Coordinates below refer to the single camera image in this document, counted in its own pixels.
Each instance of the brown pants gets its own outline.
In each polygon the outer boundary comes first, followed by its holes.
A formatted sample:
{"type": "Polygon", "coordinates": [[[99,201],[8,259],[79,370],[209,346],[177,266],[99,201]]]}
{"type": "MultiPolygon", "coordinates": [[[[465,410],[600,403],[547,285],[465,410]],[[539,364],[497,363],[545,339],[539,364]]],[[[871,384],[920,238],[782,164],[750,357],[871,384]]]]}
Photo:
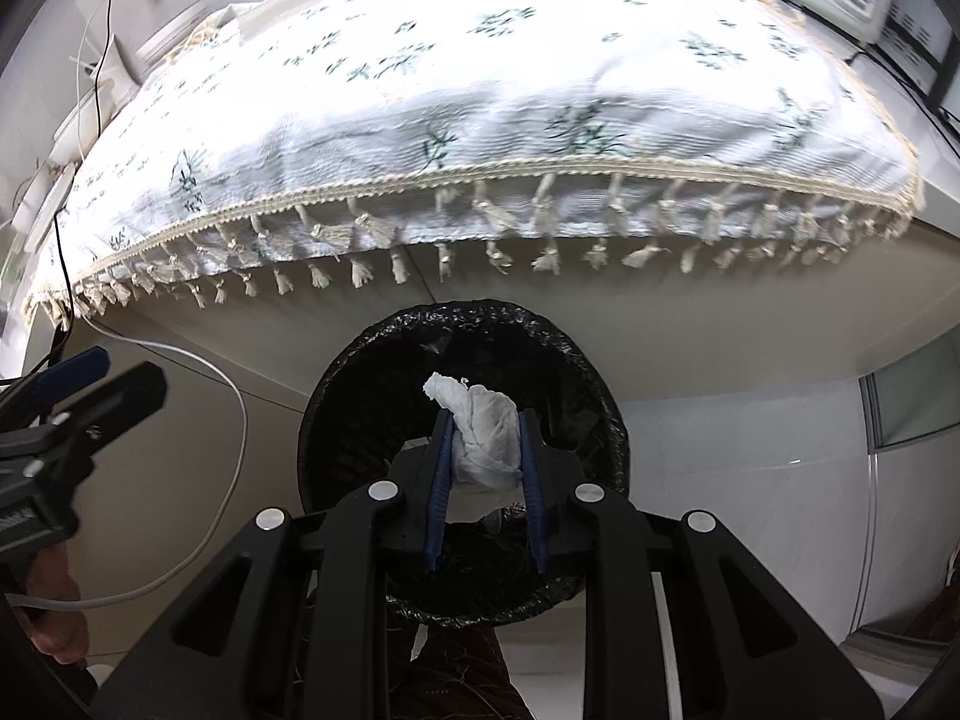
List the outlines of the brown pants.
{"type": "Polygon", "coordinates": [[[431,628],[410,661],[416,625],[391,616],[390,708],[394,720],[534,720],[510,682],[493,628],[431,628]]]}

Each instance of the black plastic liner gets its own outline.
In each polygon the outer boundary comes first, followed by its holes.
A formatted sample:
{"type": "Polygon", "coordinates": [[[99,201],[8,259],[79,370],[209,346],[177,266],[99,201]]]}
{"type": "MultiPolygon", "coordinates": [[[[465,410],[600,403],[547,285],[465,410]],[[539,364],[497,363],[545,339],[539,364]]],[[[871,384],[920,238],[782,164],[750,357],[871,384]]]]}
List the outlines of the black plastic liner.
{"type": "MultiPolygon", "coordinates": [[[[384,478],[407,440],[430,435],[439,406],[422,388],[434,371],[534,409],[549,445],[575,452],[589,480],[627,493],[627,431],[600,374],[549,320],[479,300],[398,312],[330,364],[299,432],[296,472],[306,512],[332,508],[384,478]]],[[[392,573],[388,594],[403,616],[460,628],[520,622],[583,587],[583,576],[536,573],[525,512],[516,507],[504,512],[496,535],[480,523],[448,525],[437,570],[392,573]]]]}

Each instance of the silver screw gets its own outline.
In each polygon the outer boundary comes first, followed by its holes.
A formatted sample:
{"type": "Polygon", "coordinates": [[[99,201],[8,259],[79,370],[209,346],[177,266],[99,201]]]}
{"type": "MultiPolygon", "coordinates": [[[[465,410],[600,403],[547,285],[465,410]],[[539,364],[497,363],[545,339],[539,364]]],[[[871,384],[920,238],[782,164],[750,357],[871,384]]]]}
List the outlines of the silver screw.
{"type": "Polygon", "coordinates": [[[23,475],[28,479],[32,479],[42,470],[43,461],[37,458],[36,460],[32,460],[30,463],[27,463],[27,467],[23,469],[23,475]]]}
{"type": "Polygon", "coordinates": [[[374,482],[372,485],[370,485],[370,489],[367,490],[368,495],[370,495],[374,501],[389,501],[399,492],[400,488],[392,483],[389,479],[382,479],[379,482],[374,482]]]}
{"type": "Polygon", "coordinates": [[[573,494],[584,503],[596,503],[603,500],[605,493],[600,485],[580,485],[573,494]]]}
{"type": "Polygon", "coordinates": [[[261,531],[272,531],[274,528],[280,528],[286,518],[286,514],[280,509],[263,509],[256,516],[256,527],[261,531]]]}
{"type": "Polygon", "coordinates": [[[709,533],[717,526],[713,515],[706,512],[692,512],[686,523],[697,533],[709,533]]]}

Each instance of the hand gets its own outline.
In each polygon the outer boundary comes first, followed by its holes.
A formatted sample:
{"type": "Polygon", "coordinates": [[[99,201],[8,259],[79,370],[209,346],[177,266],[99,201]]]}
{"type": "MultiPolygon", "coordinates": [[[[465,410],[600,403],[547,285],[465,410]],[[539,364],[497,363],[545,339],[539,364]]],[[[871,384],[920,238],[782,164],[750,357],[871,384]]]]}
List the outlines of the hand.
{"type": "MultiPolygon", "coordinates": [[[[80,599],[80,588],[70,576],[65,544],[37,552],[24,584],[27,595],[35,598],[80,599]]],[[[90,631],[81,611],[47,611],[35,622],[31,622],[22,610],[17,610],[16,616],[32,645],[55,658],[59,664],[75,664],[86,657],[90,631]]]]}

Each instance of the black trash bag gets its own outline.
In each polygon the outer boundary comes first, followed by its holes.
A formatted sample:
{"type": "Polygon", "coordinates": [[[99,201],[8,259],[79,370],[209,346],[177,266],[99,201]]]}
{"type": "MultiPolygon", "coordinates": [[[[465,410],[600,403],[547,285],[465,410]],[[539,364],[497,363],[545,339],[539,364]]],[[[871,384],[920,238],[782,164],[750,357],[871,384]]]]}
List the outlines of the black trash bag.
{"type": "MultiPolygon", "coordinates": [[[[575,452],[587,479],[627,493],[627,431],[584,354],[547,319],[478,300],[400,311],[368,327],[330,364],[299,432],[296,472],[306,512],[332,508],[383,479],[407,440],[431,434],[440,407],[424,395],[424,382],[434,371],[534,409],[549,445],[575,452]]],[[[437,570],[392,573],[388,597],[405,617],[462,628],[520,622],[583,589],[583,576],[536,573],[529,552],[523,507],[506,509],[495,535],[483,523],[449,524],[437,570]]]]}

